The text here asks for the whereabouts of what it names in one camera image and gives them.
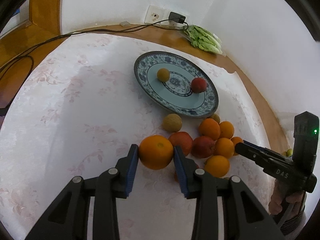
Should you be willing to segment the person's right hand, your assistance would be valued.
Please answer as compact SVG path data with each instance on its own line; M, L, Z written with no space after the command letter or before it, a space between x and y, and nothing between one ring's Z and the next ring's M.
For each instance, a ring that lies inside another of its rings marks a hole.
M277 215L279 214L283 207L281 205L282 201L286 199L286 202L293 204L293 208L291 210L291 213L288 215L288 219L291 219L298 215L300 211L300 206L303 202L304 192L296 192L291 194L290 196L287 195L287 185L282 183L281 181L275 180L274 181L274 188L273 193L270 199L270 202L268 204L269 213L271 215Z

